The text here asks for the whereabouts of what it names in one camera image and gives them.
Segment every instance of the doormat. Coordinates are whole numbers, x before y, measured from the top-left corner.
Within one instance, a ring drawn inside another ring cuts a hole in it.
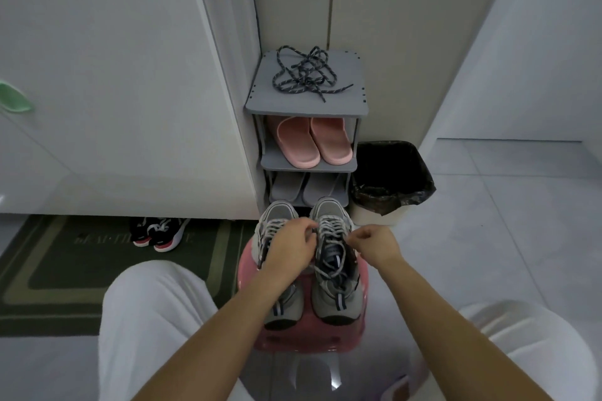
[[[147,260],[188,268],[221,307],[255,225],[192,219],[179,246],[158,253],[129,241],[127,217],[30,216],[0,257],[0,336],[98,335],[105,291]]]

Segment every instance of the shoelace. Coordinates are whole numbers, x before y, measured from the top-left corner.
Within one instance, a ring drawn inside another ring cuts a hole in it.
[[[274,238],[274,235],[278,232],[278,230],[284,227],[284,224],[287,222],[288,219],[272,219],[266,223],[266,226],[261,233],[260,247],[262,250],[258,268],[261,268],[261,265],[263,265],[263,262],[266,259],[267,250],[270,248],[272,238]]]
[[[280,51],[283,49],[290,49],[291,51],[294,51],[298,55],[301,55],[303,60],[295,65],[292,65],[290,68],[285,67],[280,60]],[[276,61],[278,62],[278,65],[280,65],[281,70],[274,75],[274,78],[272,78],[272,85],[275,89],[281,92],[302,93],[305,91],[310,91],[320,95],[322,100],[326,102],[326,98],[323,94],[339,93],[352,86],[352,84],[350,84],[339,89],[320,88],[320,86],[324,83],[328,83],[331,87],[334,86],[338,78],[336,73],[328,65],[328,53],[317,46],[313,47],[309,54],[303,54],[301,51],[297,51],[293,47],[284,45],[278,48],[276,51]],[[325,68],[328,73],[332,75],[332,78],[329,78],[328,75],[321,70],[322,68]],[[288,72],[291,78],[281,81],[280,83],[276,83],[276,80],[284,75],[285,72]],[[311,75],[314,72],[319,73],[320,77],[312,78]]]
[[[344,293],[342,285],[348,275],[343,272],[347,251],[345,249],[344,237],[347,236],[347,224],[339,216],[322,216],[318,219],[318,232],[324,238],[324,246],[320,259],[323,266],[329,270],[324,271],[315,264],[310,265],[318,274],[329,279],[333,283],[337,293]]]
[[[153,229],[156,231],[167,231],[169,229],[168,223],[170,221],[171,221],[171,219],[168,219],[168,218],[162,219],[161,222],[159,222],[159,223],[150,224],[147,230]]]

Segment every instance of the trash can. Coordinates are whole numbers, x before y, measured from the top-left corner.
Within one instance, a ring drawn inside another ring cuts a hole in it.
[[[395,225],[411,205],[421,204],[435,190],[433,177],[413,144],[375,141],[357,145],[349,213],[356,225]]]

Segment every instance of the shoe rack shelf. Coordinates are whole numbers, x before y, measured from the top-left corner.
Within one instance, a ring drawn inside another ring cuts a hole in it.
[[[341,187],[335,187],[334,191],[326,191],[325,195],[337,196],[345,206],[349,200],[347,190],[351,173],[357,169],[356,151],[360,121],[362,117],[368,115],[368,103],[360,56],[353,51],[343,50],[330,50],[328,55],[328,65],[335,71],[338,78],[334,89],[353,84],[349,89],[341,93],[324,94],[326,101],[323,101],[320,95],[313,92],[298,94],[280,92],[272,86],[274,75],[280,71],[280,66],[276,62],[276,52],[267,51],[261,58],[245,108],[255,119],[261,143],[261,167],[266,171],[270,191],[273,188],[277,172],[298,171],[309,174],[344,174],[346,175],[344,190]],[[280,58],[287,67],[301,60],[299,55],[290,50],[283,50]],[[279,81],[287,78],[288,74],[285,74],[279,78]],[[267,129],[264,116],[269,115],[345,118],[347,134],[352,133],[350,143],[353,146],[353,158],[343,165],[331,165],[321,159],[320,163],[313,168],[298,169],[294,167],[284,157],[280,147],[273,139],[269,129]],[[297,198],[291,201],[293,206],[308,206],[302,198],[308,176],[308,174],[305,175]],[[274,200],[276,199],[270,195],[270,201]]]

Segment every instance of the forearm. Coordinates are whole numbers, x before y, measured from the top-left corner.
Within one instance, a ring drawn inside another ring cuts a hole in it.
[[[133,401],[225,400],[286,287],[261,270],[155,373]]]
[[[446,399],[551,401],[401,257],[379,272]]]

